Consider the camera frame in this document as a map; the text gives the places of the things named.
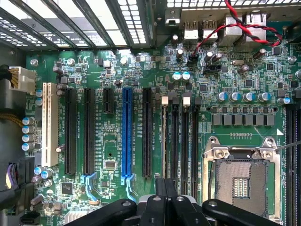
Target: electrolytic capacitor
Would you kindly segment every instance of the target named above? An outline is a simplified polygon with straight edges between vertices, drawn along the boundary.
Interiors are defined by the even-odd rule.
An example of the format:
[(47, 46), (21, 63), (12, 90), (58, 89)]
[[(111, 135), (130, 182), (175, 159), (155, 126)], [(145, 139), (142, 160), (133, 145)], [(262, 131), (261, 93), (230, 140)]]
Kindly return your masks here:
[(22, 144), (21, 148), (23, 151), (30, 151), (30, 150), (34, 149), (34, 147), (35, 147), (35, 144), (33, 142), (29, 142), (29, 143)]
[(41, 173), (41, 177), (43, 179), (50, 178), (50, 177), (52, 177), (52, 175), (53, 175), (53, 170), (51, 168), (49, 168)]
[(240, 68), (237, 69), (237, 72), (239, 74), (245, 73), (249, 70), (249, 66), (248, 65), (242, 65)]
[(34, 206), (42, 201), (44, 201), (44, 196), (42, 194), (38, 194), (36, 197), (30, 200), (30, 204)]
[(220, 53), (216, 53), (216, 54), (212, 57), (211, 61), (212, 61), (212, 62), (216, 62), (216, 61), (220, 60), (221, 58), (222, 58), (222, 55), (221, 55)]
[(57, 73), (58, 75), (63, 75), (64, 74), (64, 70), (62, 68), (53, 67), (52, 70), (53, 70), (53, 72)]
[(178, 60), (180, 60), (180, 59), (182, 59), (182, 57), (183, 57), (183, 49), (178, 49), (177, 50), (177, 54), (175, 55), (175, 57), (178, 59)]
[(277, 102), (280, 105), (289, 105), (290, 103), (292, 103), (292, 99), (289, 97), (284, 97), (284, 98), (279, 98)]
[(22, 119), (22, 123), (25, 126), (32, 125), (32, 124), (35, 123), (35, 121), (36, 120), (33, 117), (25, 117), (25, 118)]
[(22, 127), (22, 132), (24, 134), (29, 134), (29, 133), (33, 133), (35, 131), (35, 127), (33, 125), (30, 126), (23, 126)]
[(209, 62), (213, 57), (213, 52), (206, 52), (206, 56), (204, 57), (205, 62)]
[(218, 101), (224, 101), (228, 98), (228, 94), (225, 92), (221, 92), (221, 93), (217, 94), (216, 98)]
[(266, 54), (266, 50), (264, 48), (261, 48), (260, 50), (258, 50), (256, 53), (253, 54), (253, 58), (255, 60), (259, 59), (260, 57), (262, 57), (263, 55)]
[(174, 74), (173, 74), (173, 80), (174, 81), (178, 81), (178, 80), (180, 80), (181, 79), (181, 74), (179, 73), (179, 72), (175, 72)]
[(258, 95), (258, 100), (263, 102), (263, 101), (269, 101), (271, 100), (271, 95), (270, 93), (264, 92)]
[(229, 95), (229, 100), (230, 101), (238, 101), (240, 99), (240, 94), (237, 92), (231, 93)]
[(40, 175), (45, 170), (46, 170), (45, 167), (37, 166), (37, 167), (34, 168), (33, 173), (35, 175)]
[(243, 94), (243, 100), (244, 101), (253, 101), (254, 100), (254, 94), (253, 93), (244, 93)]

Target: black ram slot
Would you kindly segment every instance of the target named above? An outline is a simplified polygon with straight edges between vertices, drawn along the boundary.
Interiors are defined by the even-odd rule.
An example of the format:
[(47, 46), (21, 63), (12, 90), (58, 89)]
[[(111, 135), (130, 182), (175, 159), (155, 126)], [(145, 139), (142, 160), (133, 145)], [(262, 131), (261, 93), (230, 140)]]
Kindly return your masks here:
[(151, 176), (151, 150), (152, 150), (152, 104), (151, 88), (144, 88), (143, 92), (143, 144), (142, 144), (142, 175)]
[[(286, 108), (286, 143), (290, 144), (301, 139), (301, 110)], [(300, 225), (300, 145), (286, 149), (286, 223)]]
[(77, 134), (77, 95), (76, 89), (65, 91), (65, 174), (76, 171), (76, 134)]
[(114, 90), (111, 88), (103, 89), (103, 112), (107, 114), (114, 113)]
[(95, 90), (84, 89), (83, 175), (95, 172)]
[(191, 141), (191, 196), (198, 198), (198, 107), (192, 112)]

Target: pcie slot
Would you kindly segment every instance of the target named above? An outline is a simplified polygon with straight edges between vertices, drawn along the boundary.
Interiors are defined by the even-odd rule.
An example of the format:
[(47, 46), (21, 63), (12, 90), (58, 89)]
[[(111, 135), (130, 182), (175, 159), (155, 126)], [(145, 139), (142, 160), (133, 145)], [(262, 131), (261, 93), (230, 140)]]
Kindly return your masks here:
[(65, 174), (76, 171), (76, 134), (77, 134), (77, 95), (76, 89), (65, 91)]
[(58, 163), (55, 151), (58, 145), (58, 104), (56, 84), (43, 83), (42, 166), (50, 167)]
[(83, 174), (95, 172), (95, 90), (84, 89), (84, 161)]
[(122, 172), (123, 178), (132, 175), (132, 117), (133, 90), (122, 89)]
[[(290, 144), (301, 139), (301, 110), (286, 107), (286, 143)], [(286, 149), (286, 223), (300, 224), (300, 169), (301, 147), (292, 146)]]
[(151, 150), (152, 150), (152, 104), (151, 88), (144, 88), (143, 96), (143, 177), (151, 176)]

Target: ram slot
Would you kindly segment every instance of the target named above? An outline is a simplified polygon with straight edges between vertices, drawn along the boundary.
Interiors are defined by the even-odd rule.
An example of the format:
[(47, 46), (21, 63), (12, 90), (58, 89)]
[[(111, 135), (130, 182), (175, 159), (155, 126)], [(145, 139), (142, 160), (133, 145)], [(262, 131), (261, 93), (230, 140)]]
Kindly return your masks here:
[[(286, 107), (286, 143), (301, 140), (301, 111)], [(300, 225), (300, 145), (286, 149), (286, 224)]]
[(152, 104), (151, 88), (144, 88), (143, 96), (143, 144), (142, 144), (142, 175), (151, 176), (151, 150), (152, 150)]
[(133, 90), (122, 89), (122, 172), (121, 176), (129, 178), (132, 175), (132, 117)]
[(76, 172), (77, 134), (77, 94), (76, 89), (65, 91), (65, 174)]
[(95, 90), (84, 89), (84, 162), (83, 174), (95, 172)]

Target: purple wire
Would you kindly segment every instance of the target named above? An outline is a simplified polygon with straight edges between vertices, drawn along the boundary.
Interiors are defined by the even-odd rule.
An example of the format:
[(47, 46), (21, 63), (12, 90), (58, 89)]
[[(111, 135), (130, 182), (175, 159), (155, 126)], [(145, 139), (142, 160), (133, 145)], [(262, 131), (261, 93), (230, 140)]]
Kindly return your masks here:
[(14, 185), (14, 181), (13, 181), (13, 179), (12, 179), (12, 177), (11, 177), (11, 174), (10, 174), (10, 171), (11, 171), (11, 168), (12, 168), (12, 167), (13, 167), (13, 164), (10, 164), (9, 167), (8, 167), (7, 174), (8, 174), (8, 178), (9, 178), (9, 180), (10, 180), (11, 185)]

